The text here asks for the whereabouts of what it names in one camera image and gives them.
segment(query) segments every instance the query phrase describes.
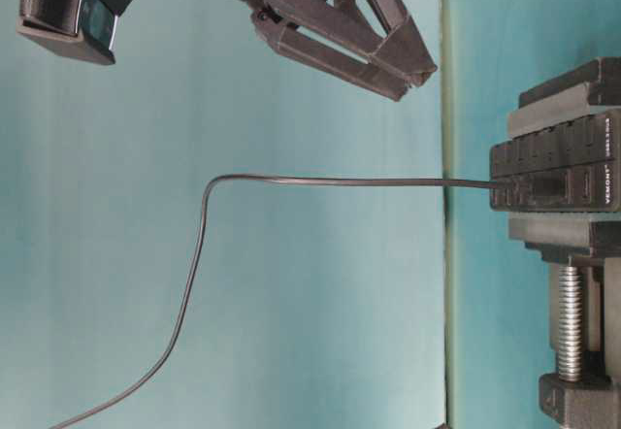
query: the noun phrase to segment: threaded screw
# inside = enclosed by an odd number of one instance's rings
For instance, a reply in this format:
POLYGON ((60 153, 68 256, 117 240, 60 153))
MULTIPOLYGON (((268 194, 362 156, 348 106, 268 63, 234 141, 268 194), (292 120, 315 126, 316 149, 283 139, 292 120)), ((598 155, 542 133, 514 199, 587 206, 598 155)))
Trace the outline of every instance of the threaded screw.
POLYGON ((567 382, 582 379, 582 277, 577 267, 564 266, 559 272, 559 378, 567 382))

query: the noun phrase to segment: black cable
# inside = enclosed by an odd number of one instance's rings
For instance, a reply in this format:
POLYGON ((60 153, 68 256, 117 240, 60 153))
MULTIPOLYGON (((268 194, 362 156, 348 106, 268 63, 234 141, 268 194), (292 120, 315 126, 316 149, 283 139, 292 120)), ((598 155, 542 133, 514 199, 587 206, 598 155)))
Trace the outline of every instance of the black cable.
POLYGON ((125 398, 129 397, 132 393, 145 385, 166 363, 170 357, 177 340, 179 338, 181 327, 183 326, 183 320, 185 319, 185 312, 187 311, 187 305, 190 300, 190 294, 192 292, 192 285, 196 278, 196 272, 198 270, 198 264, 201 258, 201 252, 203 251, 203 244, 205 241, 205 233, 207 230, 207 213, 210 196, 213 189, 223 182, 233 181, 247 181, 247 182, 263 182, 270 184, 281 185, 293 185, 293 186, 443 186, 443 187, 465 187, 465 188, 480 188, 480 189, 496 189, 507 187, 506 183, 490 182, 490 181, 470 181, 470 180, 443 180, 443 179, 302 179, 295 177, 279 177, 279 176, 265 176, 265 175, 253 175, 253 174, 232 174, 222 175, 209 182, 203 193, 203 203, 201 206, 201 220, 198 230, 198 237, 196 241, 196 248, 194 255, 192 256, 192 262, 190 265, 190 272, 187 277, 187 283, 183 292, 183 298, 181 300, 181 308, 179 315, 177 316, 177 323, 173 330, 173 336, 171 337, 164 354, 157 360, 157 362, 151 367, 148 372, 142 376, 136 383, 123 390, 121 393, 87 412, 78 414, 66 421, 51 426, 50 429, 63 429, 83 421, 88 417, 94 416, 97 413, 107 410, 108 408, 120 403, 125 398))

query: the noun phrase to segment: usb port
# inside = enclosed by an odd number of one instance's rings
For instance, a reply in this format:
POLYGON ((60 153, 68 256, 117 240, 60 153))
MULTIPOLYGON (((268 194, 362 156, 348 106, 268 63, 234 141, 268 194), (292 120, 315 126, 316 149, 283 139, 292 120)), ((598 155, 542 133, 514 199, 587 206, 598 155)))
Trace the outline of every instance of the usb port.
POLYGON ((582 177, 582 200, 584 202, 591 202, 591 195, 593 194, 593 178, 591 176, 591 169, 586 169, 582 177))

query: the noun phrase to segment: teal background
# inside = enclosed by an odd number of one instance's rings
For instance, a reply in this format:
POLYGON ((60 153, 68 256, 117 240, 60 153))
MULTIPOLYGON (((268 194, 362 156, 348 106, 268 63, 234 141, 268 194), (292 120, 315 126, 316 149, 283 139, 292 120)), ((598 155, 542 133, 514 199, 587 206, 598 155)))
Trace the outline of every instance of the teal background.
MULTIPOLYGON (((486 179, 520 92, 621 55, 621 0, 443 0, 447 173, 486 179)), ((538 408, 548 347, 546 266, 507 239, 487 195, 448 200, 450 420, 457 429, 556 427, 538 408)))
MULTIPOLYGON (((436 59, 440 0, 406 0, 436 59)), ((400 105, 274 56, 235 0, 136 0, 118 65, 56 58, 0 0, 0 427, 121 390, 166 345, 204 184, 441 174, 441 76, 400 105)), ((179 349, 80 427, 444 421, 437 189, 221 187, 179 349)))

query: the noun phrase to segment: robotic arm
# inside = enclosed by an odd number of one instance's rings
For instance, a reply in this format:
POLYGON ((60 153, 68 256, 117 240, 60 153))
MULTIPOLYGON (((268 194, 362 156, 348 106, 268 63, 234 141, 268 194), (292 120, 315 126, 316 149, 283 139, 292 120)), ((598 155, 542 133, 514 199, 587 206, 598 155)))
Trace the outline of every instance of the robotic arm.
MULTIPOLYGON (((58 55, 111 65, 117 21, 131 1, 20 0, 17 31, 58 55)), ((242 1, 257 34, 276 53, 395 101, 438 69, 402 0, 367 0, 382 35, 356 0, 242 1)))

